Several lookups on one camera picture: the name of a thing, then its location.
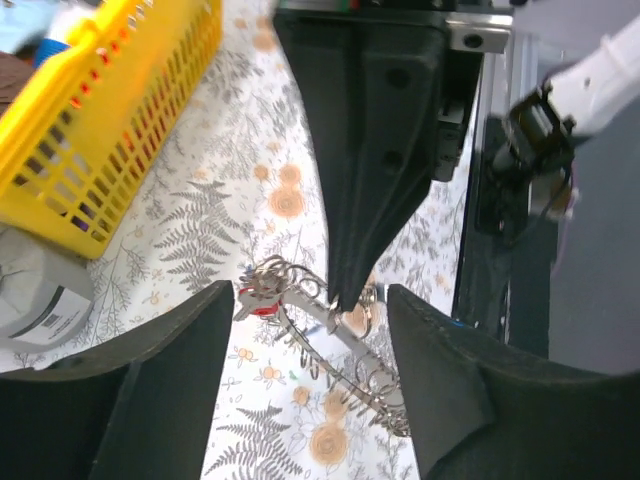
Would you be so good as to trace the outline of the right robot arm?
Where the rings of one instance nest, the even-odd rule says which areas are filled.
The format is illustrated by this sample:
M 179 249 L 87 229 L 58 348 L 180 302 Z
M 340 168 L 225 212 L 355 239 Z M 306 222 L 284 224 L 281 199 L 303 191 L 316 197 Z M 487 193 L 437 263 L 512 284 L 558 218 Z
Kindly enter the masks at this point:
M 448 181 L 489 54 L 514 11 L 488 1 L 282 1 L 273 17 L 299 87 L 328 229 L 330 304 L 353 309 L 370 271 Z M 494 163 L 509 191 L 558 168 L 639 94 L 639 23 L 603 38 L 503 118 Z

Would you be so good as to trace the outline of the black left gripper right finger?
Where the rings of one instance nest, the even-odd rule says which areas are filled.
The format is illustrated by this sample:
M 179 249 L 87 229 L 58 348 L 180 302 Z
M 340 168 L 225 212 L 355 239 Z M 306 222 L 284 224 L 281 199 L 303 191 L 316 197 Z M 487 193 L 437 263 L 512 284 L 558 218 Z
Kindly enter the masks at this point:
M 424 479 L 635 479 L 639 376 L 557 364 L 457 323 L 405 287 L 388 319 Z

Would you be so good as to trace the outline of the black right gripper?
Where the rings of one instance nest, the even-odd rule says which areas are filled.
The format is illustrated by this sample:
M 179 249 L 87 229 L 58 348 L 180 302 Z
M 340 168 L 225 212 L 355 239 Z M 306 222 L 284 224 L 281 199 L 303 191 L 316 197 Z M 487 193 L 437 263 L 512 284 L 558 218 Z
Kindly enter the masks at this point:
M 449 182 L 484 56 L 505 50 L 513 11 L 459 9 L 445 19 L 393 9 L 274 16 L 320 178 L 328 296 L 344 311 L 429 189 L 443 69 L 433 179 Z

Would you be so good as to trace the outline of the metal disc with keyrings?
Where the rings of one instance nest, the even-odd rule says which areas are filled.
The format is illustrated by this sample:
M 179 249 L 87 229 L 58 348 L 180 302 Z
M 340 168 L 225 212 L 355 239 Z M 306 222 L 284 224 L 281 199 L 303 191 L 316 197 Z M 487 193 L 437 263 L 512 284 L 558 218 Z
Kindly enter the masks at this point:
M 258 317 L 275 328 L 276 342 L 299 350 L 300 367 L 359 416 L 369 416 L 397 437 L 410 435 L 400 376 L 387 320 L 388 286 L 368 281 L 351 312 L 328 299 L 327 283 L 307 267 L 274 255 L 240 276 L 243 287 L 262 288 L 282 302 L 278 313 Z

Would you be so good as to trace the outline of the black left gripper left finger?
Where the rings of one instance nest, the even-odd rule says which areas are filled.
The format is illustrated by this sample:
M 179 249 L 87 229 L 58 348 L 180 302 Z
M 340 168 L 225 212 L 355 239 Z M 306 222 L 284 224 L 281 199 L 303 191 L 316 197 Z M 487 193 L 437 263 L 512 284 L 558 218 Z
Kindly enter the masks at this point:
M 5 479 L 197 479 L 234 311 L 218 281 L 42 370 L 1 377 Z

